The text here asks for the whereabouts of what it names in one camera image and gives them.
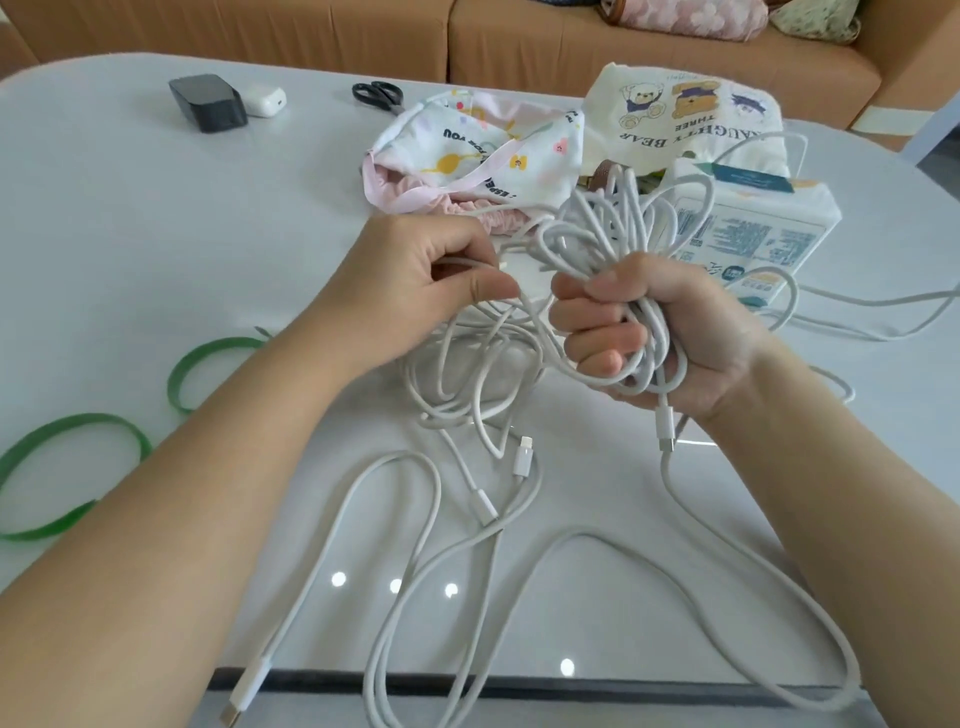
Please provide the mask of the person's left hand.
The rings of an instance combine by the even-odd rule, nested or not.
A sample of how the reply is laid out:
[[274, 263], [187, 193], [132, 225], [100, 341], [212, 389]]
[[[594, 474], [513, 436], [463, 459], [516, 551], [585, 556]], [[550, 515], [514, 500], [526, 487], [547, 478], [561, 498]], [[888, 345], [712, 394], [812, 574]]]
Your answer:
[[408, 353], [471, 307], [431, 303], [440, 266], [501, 270], [493, 242], [472, 217], [370, 218], [302, 315], [320, 369], [352, 381]]

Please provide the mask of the person's right hand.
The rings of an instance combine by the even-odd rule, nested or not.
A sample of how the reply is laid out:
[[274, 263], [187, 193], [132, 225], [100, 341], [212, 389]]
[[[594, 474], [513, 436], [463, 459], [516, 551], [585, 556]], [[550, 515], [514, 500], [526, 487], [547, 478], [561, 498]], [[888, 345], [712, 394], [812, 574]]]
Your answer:
[[[678, 296], [648, 297], [663, 312], [672, 343], [687, 356], [683, 383], [667, 398], [680, 414], [710, 432], [726, 395], [750, 373], [772, 337], [701, 267], [677, 262]], [[567, 273], [554, 274], [551, 291], [556, 301], [549, 322], [564, 335], [564, 352], [579, 373], [611, 378], [646, 344], [644, 324], [627, 319], [627, 305], [638, 298], [589, 297], [585, 281]]]

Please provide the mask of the person's left forearm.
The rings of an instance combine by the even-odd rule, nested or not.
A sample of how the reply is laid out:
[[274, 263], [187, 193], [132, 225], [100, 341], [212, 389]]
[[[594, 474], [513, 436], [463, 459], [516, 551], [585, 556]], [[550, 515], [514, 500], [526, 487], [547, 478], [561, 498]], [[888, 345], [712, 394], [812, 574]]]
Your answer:
[[186, 728], [343, 354], [289, 327], [0, 593], [0, 728]]

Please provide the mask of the person's right forearm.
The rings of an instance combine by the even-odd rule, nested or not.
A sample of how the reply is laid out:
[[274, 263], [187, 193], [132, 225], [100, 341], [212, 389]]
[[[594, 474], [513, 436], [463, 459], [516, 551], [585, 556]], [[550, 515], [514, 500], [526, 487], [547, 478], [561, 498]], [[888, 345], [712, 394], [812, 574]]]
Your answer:
[[960, 505], [778, 339], [700, 425], [851, 643], [889, 728], [960, 728]]

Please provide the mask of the floral fabric pouch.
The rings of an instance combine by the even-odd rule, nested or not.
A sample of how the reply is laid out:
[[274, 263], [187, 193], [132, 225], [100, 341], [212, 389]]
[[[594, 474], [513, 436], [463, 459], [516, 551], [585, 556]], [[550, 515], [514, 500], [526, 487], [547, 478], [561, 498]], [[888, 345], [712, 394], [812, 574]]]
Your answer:
[[514, 236], [558, 212], [577, 187], [585, 116], [452, 89], [408, 107], [367, 151], [366, 200], [387, 214], [466, 215]]

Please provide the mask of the white tissue pack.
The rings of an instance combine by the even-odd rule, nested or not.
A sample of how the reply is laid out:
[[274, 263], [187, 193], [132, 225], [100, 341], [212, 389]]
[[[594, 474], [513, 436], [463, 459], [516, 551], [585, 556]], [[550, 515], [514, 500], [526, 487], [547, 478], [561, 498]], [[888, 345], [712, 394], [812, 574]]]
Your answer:
[[663, 198], [678, 219], [656, 247], [706, 273], [753, 310], [767, 308], [842, 221], [830, 188], [726, 164], [676, 159]]

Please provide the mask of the cream bear print bag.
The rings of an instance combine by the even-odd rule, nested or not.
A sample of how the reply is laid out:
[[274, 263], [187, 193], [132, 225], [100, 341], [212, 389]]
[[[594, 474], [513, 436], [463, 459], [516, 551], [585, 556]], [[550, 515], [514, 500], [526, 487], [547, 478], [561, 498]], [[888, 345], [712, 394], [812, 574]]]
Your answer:
[[582, 101], [581, 176], [606, 161], [637, 175], [674, 160], [788, 175], [782, 110], [766, 91], [660, 67], [607, 64]]

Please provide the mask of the black scissors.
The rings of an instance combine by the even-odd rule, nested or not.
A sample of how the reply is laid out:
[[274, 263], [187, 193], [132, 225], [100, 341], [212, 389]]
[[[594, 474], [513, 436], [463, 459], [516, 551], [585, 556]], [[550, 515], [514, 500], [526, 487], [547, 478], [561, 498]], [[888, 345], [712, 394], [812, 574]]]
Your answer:
[[400, 116], [404, 112], [403, 91], [389, 81], [372, 79], [354, 83], [351, 94], [359, 104], [393, 116]]

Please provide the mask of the pink patterned cushion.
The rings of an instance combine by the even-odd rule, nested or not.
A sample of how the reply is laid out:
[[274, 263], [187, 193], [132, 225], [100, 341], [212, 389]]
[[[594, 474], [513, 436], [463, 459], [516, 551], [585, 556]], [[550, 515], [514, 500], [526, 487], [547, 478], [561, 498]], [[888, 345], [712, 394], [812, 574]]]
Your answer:
[[607, 24], [642, 32], [745, 43], [768, 22], [765, 0], [600, 0]]

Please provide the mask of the green rubber band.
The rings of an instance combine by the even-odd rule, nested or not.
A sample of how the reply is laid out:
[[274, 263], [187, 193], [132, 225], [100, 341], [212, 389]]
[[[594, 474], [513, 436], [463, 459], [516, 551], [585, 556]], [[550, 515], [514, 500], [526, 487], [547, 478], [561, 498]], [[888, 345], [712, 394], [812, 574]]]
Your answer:
[[180, 358], [166, 380], [166, 398], [168, 404], [181, 416], [189, 416], [195, 409], [184, 404], [183, 387], [189, 374], [210, 357], [230, 350], [257, 350], [262, 348], [268, 338], [254, 336], [228, 336], [218, 338], [189, 350]]
[[[0, 489], [25, 460], [47, 442], [69, 431], [95, 426], [117, 427], [130, 434], [138, 445], [140, 462], [153, 451], [153, 445], [146, 434], [126, 418], [103, 412], [69, 415], [28, 432], [0, 454]], [[78, 524], [97, 504], [98, 499], [91, 499], [40, 526], [16, 532], [0, 531], [0, 543], [34, 543], [61, 536]]]

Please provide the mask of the white earbuds case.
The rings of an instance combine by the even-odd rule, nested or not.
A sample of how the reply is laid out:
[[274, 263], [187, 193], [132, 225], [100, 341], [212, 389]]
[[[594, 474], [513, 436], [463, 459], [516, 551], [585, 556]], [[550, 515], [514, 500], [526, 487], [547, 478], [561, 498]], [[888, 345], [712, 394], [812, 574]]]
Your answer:
[[288, 107], [286, 91], [270, 84], [249, 84], [239, 91], [247, 117], [274, 118]]

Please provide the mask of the cream cloth piece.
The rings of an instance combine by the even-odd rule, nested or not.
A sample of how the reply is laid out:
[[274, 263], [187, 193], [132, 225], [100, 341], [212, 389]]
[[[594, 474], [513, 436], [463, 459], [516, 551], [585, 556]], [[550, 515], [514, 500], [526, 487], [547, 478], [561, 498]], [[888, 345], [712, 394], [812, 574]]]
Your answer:
[[871, 104], [858, 115], [849, 129], [875, 137], [915, 137], [935, 116], [935, 111]]

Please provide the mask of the brown sofa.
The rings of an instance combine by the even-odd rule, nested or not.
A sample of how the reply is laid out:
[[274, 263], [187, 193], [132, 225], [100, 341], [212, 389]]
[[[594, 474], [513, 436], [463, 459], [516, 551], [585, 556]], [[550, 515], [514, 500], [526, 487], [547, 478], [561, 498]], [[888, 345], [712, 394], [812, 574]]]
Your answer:
[[505, 91], [583, 97], [603, 67], [664, 67], [770, 93], [784, 116], [852, 129], [900, 151], [911, 128], [868, 132], [878, 111], [930, 121], [960, 94], [960, 0], [863, 0], [851, 45], [747, 42], [612, 25], [541, 0], [0, 0], [10, 69], [150, 52]]

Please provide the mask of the floral fabric bag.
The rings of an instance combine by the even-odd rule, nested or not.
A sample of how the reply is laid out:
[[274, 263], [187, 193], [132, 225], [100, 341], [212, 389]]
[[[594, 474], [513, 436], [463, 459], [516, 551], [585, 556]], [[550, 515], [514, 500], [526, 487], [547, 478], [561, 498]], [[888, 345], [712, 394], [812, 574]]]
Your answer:
[[861, 0], [786, 0], [769, 11], [782, 34], [805, 41], [847, 46], [859, 37]]

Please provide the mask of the black rectangular box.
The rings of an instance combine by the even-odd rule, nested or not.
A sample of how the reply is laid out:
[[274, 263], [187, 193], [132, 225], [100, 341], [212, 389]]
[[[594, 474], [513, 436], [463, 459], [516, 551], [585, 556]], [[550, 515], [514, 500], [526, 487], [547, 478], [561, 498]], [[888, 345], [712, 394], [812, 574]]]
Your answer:
[[201, 133], [217, 134], [249, 124], [240, 93], [215, 74], [171, 79], [168, 86], [183, 115]]

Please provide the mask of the white furniture piece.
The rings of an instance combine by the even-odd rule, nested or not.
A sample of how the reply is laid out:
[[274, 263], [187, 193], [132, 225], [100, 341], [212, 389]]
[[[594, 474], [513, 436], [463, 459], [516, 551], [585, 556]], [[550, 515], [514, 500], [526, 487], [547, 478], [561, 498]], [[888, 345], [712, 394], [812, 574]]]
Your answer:
[[899, 154], [907, 164], [916, 166], [957, 127], [960, 127], [960, 89], [929, 117]]

